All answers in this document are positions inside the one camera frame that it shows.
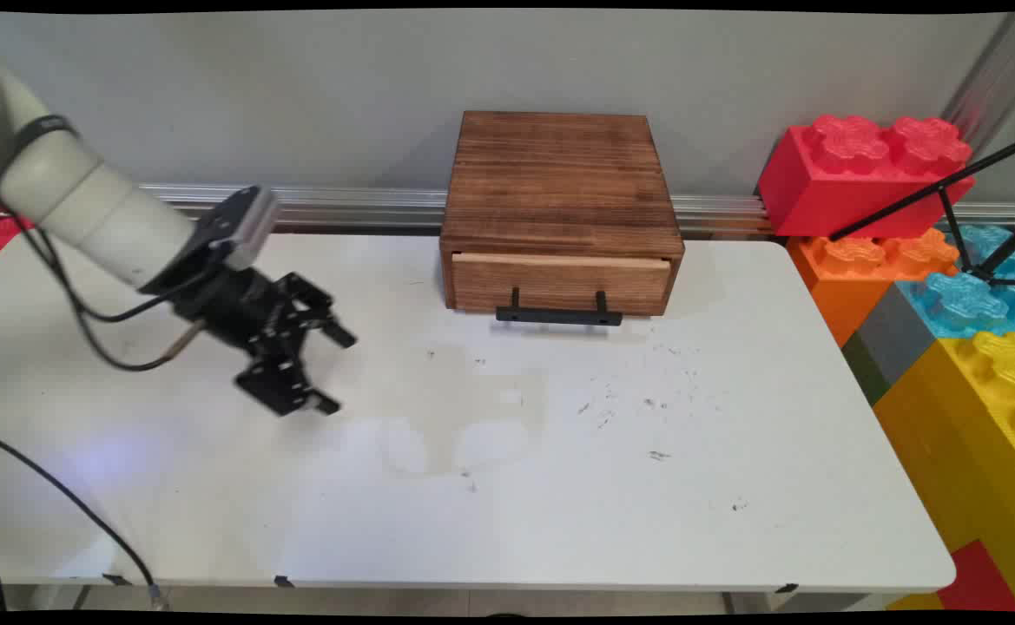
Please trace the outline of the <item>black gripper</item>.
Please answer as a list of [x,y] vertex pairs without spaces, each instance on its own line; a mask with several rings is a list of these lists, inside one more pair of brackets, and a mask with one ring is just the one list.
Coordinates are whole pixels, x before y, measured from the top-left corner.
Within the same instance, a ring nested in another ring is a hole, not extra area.
[[165,296],[179,317],[201,321],[221,343],[248,352],[249,363],[234,384],[274,415],[340,411],[341,404],[307,376],[301,331],[324,333],[343,349],[358,340],[333,312],[333,297],[300,274],[270,280],[253,268],[236,272],[213,262],[181,261],[154,277],[147,293]]

